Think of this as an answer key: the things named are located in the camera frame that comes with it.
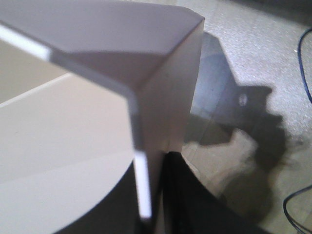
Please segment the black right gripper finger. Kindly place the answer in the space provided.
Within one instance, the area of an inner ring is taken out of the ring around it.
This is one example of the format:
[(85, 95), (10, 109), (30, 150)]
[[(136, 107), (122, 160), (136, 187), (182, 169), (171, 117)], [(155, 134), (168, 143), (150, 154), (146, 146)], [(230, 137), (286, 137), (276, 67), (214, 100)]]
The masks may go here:
[(235, 214), (197, 179), (179, 152), (165, 155), (162, 167), (167, 234), (263, 234)]

